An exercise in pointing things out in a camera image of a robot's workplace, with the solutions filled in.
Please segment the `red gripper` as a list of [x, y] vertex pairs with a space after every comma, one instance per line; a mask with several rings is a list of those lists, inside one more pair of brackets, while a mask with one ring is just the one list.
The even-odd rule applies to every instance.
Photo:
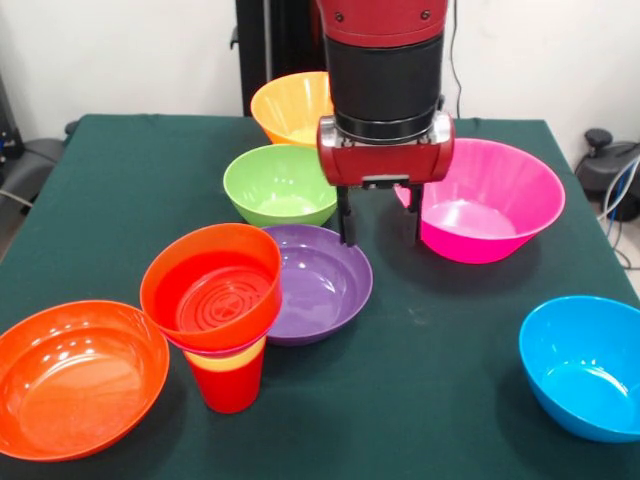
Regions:
[[410, 185], [405, 241], [414, 246], [420, 239], [423, 184], [445, 178], [453, 159], [454, 145], [455, 126], [452, 117], [446, 113], [436, 114], [425, 134], [392, 145], [355, 141], [337, 128], [334, 117], [321, 117], [317, 129], [317, 151], [327, 181], [337, 186], [341, 243], [348, 247], [357, 243], [348, 187], [389, 183]]

